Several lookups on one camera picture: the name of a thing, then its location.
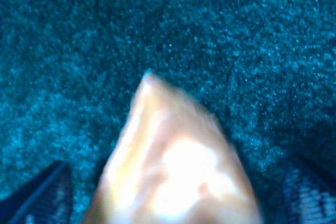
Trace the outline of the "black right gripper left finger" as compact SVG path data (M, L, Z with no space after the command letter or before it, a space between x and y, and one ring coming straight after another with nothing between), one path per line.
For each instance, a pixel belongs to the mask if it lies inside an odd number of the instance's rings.
M55 161L1 200L1 223L70 223L71 168Z

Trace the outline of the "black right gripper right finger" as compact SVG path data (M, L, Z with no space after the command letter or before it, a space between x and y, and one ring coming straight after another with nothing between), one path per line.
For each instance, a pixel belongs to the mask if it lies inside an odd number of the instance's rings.
M302 156L286 162L281 223L335 223L335 176Z

